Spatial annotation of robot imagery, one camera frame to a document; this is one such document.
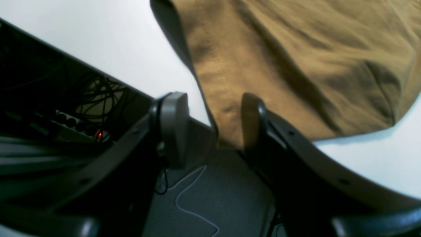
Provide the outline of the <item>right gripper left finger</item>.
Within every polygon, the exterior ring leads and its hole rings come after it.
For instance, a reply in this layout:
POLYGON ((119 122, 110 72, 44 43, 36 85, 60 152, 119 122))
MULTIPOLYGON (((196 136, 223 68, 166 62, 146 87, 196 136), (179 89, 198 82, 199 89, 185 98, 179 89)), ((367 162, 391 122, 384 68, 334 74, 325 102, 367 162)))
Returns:
POLYGON ((188 96, 173 92, 85 165, 1 200, 1 225, 38 237, 136 237, 163 168, 182 168, 188 96))

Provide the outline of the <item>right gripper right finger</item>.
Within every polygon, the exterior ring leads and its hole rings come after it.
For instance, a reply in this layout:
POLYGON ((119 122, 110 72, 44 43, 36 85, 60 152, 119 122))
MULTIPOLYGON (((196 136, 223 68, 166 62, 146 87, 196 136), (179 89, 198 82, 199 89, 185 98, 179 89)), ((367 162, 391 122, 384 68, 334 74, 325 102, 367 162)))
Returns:
POLYGON ((420 200, 339 164, 252 93, 241 99, 241 157, 271 190, 289 237, 419 237, 420 200))

